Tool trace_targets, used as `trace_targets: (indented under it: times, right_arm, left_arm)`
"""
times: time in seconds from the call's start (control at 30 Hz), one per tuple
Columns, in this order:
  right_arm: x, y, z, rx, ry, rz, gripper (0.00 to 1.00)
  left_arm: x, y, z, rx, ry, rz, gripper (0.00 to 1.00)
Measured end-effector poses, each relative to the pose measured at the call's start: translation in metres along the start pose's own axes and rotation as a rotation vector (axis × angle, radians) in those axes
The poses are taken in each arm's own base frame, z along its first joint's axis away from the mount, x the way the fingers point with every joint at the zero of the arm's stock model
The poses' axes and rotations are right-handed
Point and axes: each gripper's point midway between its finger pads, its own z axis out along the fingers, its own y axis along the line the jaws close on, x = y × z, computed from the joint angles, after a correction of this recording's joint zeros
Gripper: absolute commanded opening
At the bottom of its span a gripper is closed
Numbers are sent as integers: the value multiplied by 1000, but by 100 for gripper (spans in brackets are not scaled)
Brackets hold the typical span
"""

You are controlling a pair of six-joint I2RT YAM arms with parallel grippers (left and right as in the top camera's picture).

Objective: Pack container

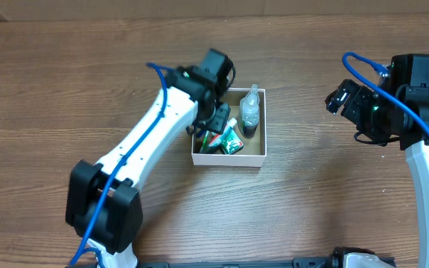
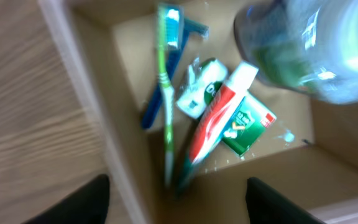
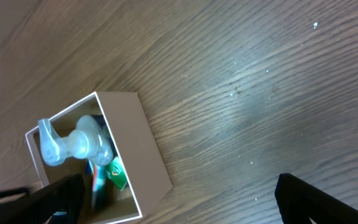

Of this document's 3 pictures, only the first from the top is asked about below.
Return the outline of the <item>teal toothpaste tube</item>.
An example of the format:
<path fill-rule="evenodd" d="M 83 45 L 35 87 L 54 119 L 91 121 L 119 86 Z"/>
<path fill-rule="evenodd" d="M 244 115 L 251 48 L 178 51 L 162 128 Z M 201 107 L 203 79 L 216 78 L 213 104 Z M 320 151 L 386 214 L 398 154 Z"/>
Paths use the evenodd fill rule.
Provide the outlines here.
<path fill-rule="evenodd" d="M 231 131 L 233 131 L 234 126 L 237 123 L 237 119 L 236 118 L 231 118 L 230 120 L 228 120 L 228 122 L 226 123 L 226 127 L 223 131 L 222 134 L 214 137 L 209 144 L 205 145 L 204 147 L 202 147 L 200 149 L 200 153 L 205 153 L 205 154 L 211 154 L 211 153 L 215 153 L 219 146 L 221 145 L 222 141 L 231 133 Z"/>

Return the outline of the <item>blue disposable razor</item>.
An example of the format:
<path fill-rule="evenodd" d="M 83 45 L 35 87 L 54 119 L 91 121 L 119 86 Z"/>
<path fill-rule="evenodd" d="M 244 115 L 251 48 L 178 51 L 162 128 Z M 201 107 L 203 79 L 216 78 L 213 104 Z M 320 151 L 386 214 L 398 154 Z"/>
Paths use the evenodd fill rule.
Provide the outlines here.
<path fill-rule="evenodd" d="M 195 138 L 202 138 L 205 135 L 206 131 L 202 129 L 196 129 L 194 131 Z"/>

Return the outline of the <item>green white soap packet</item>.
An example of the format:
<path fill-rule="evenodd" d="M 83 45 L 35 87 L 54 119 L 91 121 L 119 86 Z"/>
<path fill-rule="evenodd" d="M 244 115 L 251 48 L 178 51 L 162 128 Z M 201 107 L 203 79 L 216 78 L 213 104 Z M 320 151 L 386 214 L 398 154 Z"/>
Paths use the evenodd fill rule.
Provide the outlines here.
<path fill-rule="evenodd" d="M 244 148 L 244 143 L 238 137 L 238 134 L 231 130 L 221 141 L 220 150 L 222 154 L 234 155 Z"/>

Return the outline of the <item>green white toothbrush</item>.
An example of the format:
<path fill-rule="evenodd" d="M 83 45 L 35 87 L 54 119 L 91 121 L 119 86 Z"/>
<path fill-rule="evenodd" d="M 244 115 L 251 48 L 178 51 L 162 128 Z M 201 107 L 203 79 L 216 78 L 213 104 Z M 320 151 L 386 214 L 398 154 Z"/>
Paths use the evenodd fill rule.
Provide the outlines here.
<path fill-rule="evenodd" d="M 204 153 L 204 151 L 205 151 L 205 149 L 209 143 L 209 136 L 210 136 L 210 132 L 208 130 L 206 130 L 205 134 L 203 136 L 203 141 L 202 141 L 199 153 Z"/>

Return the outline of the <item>clear dark spray bottle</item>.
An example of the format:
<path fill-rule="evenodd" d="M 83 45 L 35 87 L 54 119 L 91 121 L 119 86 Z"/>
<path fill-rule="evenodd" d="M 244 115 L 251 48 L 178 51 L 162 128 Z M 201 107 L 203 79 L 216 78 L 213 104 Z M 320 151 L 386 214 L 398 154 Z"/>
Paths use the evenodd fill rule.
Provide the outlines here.
<path fill-rule="evenodd" d="M 258 85 L 252 84 L 249 92 L 240 100 L 238 129 L 245 138 L 252 138 L 259 124 L 260 97 Z"/>

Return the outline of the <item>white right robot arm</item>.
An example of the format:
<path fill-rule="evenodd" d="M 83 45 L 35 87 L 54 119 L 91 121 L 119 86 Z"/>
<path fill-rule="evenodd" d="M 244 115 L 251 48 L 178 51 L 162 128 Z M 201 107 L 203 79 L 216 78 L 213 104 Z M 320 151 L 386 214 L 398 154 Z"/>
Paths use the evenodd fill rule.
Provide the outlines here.
<path fill-rule="evenodd" d="M 420 86 L 410 83 L 381 88 L 398 103 L 412 109 L 429 127 L 429 82 Z M 422 128 L 397 104 L 353 80 L 344 80 L 326 99 L 326 109 L 340 114 L 357 127 L 366 143 L 386 145 L 400 142 L 405 153 L 416 195 L 419 224 L 419 267 L 429 267 L 429 138 Z"/>

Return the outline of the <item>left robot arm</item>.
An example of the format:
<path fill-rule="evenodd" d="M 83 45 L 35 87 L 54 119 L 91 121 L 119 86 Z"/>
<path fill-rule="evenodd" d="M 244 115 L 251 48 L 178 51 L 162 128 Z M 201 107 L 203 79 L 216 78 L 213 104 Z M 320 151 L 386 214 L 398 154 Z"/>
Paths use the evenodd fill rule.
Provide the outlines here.
<path fill-rule="evenodd" d="M 81 242 L 70 267 L 86 253 L 95 255 L 96 267 L 136 267 L 132 241 L 142 225 L 140 193 L 150 172 L 183 130 L 221 133 L 228 120 L 220 99 L 236 76 L 232 62 L 147 67 L 161 83 L 152 106 L 108 154 L 71 170 L 66 222 Z"/>

